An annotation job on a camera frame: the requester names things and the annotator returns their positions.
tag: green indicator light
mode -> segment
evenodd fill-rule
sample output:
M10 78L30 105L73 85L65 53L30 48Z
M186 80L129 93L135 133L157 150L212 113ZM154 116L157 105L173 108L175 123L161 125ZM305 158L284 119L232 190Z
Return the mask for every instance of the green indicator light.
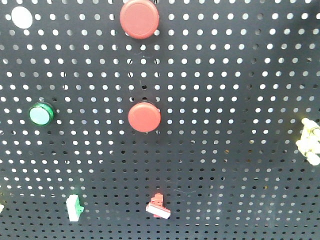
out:
M30 120L39 126L49 124L55 117L54 108L44 101L37 102L29 109Z

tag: perforated metal sheet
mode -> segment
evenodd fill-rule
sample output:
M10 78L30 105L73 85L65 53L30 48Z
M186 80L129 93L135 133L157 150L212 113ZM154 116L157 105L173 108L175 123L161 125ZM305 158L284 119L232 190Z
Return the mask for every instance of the perforated metal sheet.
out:
M295 146L319 122L319 1L158 0L146 40L122 5L1 1L0 239L319 239L319 169ZM148 134L127 120L143 98L162 114ZM155 193L170 219L145 212Z

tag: green and white clip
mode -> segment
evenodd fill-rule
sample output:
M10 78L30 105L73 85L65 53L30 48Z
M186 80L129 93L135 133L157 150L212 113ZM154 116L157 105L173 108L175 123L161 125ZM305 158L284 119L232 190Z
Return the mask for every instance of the green and white clip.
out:
M70 222L78 222L81 213L84 211L84 207L80 206L79 196L70 195L66 200L66 208L69 214Z

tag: hole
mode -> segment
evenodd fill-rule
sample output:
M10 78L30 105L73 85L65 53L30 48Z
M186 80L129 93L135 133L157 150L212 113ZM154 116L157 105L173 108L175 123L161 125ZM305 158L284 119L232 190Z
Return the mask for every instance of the hole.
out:
M14 25L21 29L28 29L33 23L31 12L23 6L15 7L11 12Z

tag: white object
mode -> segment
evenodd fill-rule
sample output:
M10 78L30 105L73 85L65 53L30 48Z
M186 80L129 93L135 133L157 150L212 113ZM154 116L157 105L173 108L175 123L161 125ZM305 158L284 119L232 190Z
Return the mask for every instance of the white object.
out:
M14 25L21 29L28 29L33 23L31 12L23 6L15 7L11 12L11 18Z
M308 118L301 121L303 130L301 139L296 141L299 151L305 156L313 166L320 164L320 126Z
M145 210L148 213L157 215L157 216L164 218L164 219L168 219L171 215L171 211L169 209L167 209L163 206L158 206L158 205L152 204L152 203L149 203L146 206Z
M70 222L78 222L80 214L84 211L84 207L79 204L79 196L70 195L66 200L66 208Z

